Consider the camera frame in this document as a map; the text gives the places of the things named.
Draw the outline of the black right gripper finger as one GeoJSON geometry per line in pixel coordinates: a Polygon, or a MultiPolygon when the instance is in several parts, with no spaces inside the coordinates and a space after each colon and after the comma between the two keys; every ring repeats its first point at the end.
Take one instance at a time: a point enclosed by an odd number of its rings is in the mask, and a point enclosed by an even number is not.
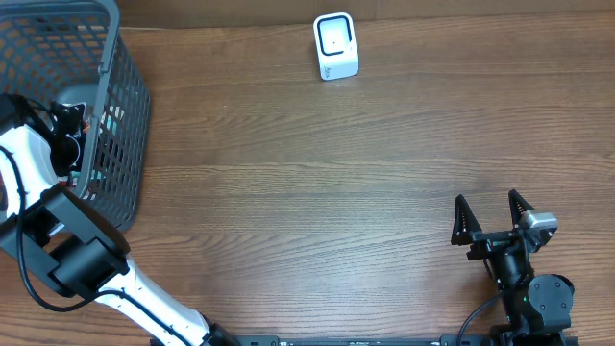
{"type": "Polygon", "coordinates": [[[533,206],[516,189],[511,189],[508,192],[508,202],[513,226],[520,224],[524,212],[533,210],[533,206]]]}
{"type": "Polygon", "coordinates": [[[462,194],[455,198],[455,221],[452,230],[452,245],[469,245],[477,235],[482,234],[480,223],[472,213],[462,194]]]}

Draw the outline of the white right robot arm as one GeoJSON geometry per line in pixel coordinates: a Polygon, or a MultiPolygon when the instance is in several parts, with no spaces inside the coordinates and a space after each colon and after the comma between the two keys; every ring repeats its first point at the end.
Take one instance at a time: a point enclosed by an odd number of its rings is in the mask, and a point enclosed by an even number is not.
{"type": "Polygon", "coordinates": [[[508,192],[512,228],[486,233],[463,195],[455,198],[451,243],[469,247],[468,260],[483,262],[497,293],[476,308],[459,328],[456,345],[577,345],[564,331],[571,327],[575,287],[558,274],[537,275],[530,256],[553,238],[558,220],[549,211],[529,204],[515,189],[508,192]],[[468,336],[470,323],[501,302],[506,322],[489,334],[468,336]]]}

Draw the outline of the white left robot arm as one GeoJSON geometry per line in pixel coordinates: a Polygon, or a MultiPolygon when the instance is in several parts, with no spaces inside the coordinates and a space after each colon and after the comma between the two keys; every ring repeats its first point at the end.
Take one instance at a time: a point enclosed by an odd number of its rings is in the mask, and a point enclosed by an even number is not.
{"type": "Polygon", "coordinates": [[[90,303],[115,309],[156,345],[235,345],[149,279],[123,234],[65,186],[62,178],[84,156],[86,115],[84,103],[1,96],[1,247],[16,260],[26,291],[55,312],[90,303]]]}

